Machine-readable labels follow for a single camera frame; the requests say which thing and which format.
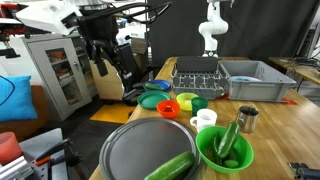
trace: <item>blue cushion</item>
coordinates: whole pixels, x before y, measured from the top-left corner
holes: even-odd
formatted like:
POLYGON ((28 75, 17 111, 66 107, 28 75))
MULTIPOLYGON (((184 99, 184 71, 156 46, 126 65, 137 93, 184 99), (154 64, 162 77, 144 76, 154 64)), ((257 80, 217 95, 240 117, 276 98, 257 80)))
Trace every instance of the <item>blue cushion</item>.
POLYGON ((31 97, 31 76, 5 76, 4 78, 0 77, 0 121, 36 119, 37 113, 31 97), (14 88, 4 78, 13 83, 14 88))

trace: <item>green plate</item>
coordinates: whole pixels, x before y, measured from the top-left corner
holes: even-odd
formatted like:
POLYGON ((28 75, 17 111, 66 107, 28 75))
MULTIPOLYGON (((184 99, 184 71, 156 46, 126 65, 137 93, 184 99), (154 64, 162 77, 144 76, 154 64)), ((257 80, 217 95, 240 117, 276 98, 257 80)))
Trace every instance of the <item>green plate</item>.
POLYGON ((170 95, 163 91, 148 91, 138 97, 138 103, 144 109, 154 110, 163 100, 170 100, 170 95))

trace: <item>cabinet door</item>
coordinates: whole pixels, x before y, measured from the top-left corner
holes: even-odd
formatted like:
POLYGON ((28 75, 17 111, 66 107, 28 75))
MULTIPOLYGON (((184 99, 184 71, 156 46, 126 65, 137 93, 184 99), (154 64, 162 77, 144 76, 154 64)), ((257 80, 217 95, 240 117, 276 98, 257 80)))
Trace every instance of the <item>cabinet door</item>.
POLYGON ((91 101, 70 39, 32 42, 28 46, 62 116, 91 101))

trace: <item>yellow bowl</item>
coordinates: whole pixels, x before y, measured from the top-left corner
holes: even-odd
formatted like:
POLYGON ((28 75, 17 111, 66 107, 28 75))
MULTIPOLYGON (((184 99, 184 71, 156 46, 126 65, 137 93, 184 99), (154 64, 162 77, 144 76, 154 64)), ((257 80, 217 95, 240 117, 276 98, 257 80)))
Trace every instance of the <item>yellow bowl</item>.
POLYGON ((194 97, 198 97, 198 95, 194 93, 181 93, 176 97, 176 100, 182 110, 192 111, 191 99, 194 97))

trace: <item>gray plastic bin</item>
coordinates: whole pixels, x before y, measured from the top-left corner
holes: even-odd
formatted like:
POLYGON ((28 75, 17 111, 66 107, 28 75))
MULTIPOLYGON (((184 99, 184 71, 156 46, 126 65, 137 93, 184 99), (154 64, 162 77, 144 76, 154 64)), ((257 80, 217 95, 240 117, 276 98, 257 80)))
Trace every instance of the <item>gray plastic bin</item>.
POLYGON ((282 102, 296 82, 262 61, 220 61, 219 70, 229 78, 229 99, 282 102), (259 82, 231 81, 233 76, 248 76, 259 82))

